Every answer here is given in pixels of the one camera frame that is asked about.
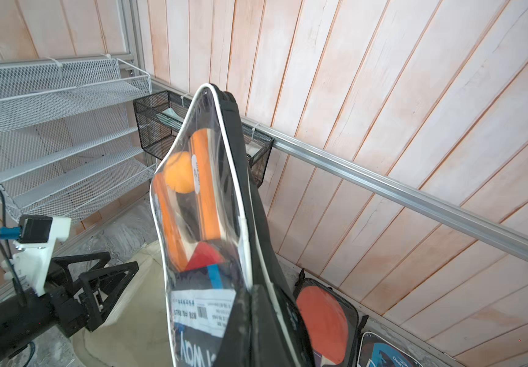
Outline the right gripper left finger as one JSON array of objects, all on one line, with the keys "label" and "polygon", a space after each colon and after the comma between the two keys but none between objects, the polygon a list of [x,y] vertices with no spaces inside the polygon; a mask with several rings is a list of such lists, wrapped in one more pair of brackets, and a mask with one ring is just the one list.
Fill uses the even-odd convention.
[{"label": "right gripper left finger", "polygon": [[246,290],[239,290],[213,366],[250,366],[250,341],[250,294]]}]

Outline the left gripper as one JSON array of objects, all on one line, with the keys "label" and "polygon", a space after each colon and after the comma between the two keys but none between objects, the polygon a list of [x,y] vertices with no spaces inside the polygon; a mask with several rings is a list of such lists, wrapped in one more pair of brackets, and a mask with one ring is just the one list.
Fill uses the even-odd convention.
[{"label": "left gripper", "polygon": [[110,260],[109,252],[51,259],[45,290],[64,336],[99,328],[139,270],[136,261],[105,268]]}]

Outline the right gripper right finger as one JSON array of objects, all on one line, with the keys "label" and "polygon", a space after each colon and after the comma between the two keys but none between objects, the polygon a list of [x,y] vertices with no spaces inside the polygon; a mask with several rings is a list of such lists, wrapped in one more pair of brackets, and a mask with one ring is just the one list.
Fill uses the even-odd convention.
[{"label": "right gripper right finger", "polygon": [[311,341],[294,298],[259,284],[251,297],[251,365],[311,366]]}]

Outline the cream canvas tote bag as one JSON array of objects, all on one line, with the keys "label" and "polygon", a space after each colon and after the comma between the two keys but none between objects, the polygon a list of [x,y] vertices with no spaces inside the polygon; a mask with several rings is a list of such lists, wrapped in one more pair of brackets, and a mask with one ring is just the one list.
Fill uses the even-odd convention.
[{"label": "cream canvas tote bag", "polygon": [[144,245],[132,258],[137,274],[98,329],[72,338],[86,366],[172,366],[165,303],[162,254],[158,242]]}]

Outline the blue Deerway paddle case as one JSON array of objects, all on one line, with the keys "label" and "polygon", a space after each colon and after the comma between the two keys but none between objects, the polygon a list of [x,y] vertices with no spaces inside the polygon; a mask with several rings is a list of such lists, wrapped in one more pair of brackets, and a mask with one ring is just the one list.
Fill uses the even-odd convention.
[{"label": "blue Deerway paddle case", "polygon": [[412,356],[371,331],[362,334],[356,366],[422,367]]}]

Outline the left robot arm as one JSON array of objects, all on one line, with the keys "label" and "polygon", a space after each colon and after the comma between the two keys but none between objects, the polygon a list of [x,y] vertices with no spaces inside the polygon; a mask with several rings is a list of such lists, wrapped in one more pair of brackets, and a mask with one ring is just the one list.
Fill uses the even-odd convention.
[{"label": "left robot arm", "polygon": [[52,327],[70,338],[102,326],[139,270],[136,261],[110,266],[109,260],[109,252],[53,258],[44,295],[29,289],[25,304],[17,297],[1,302],[0,362]]}]

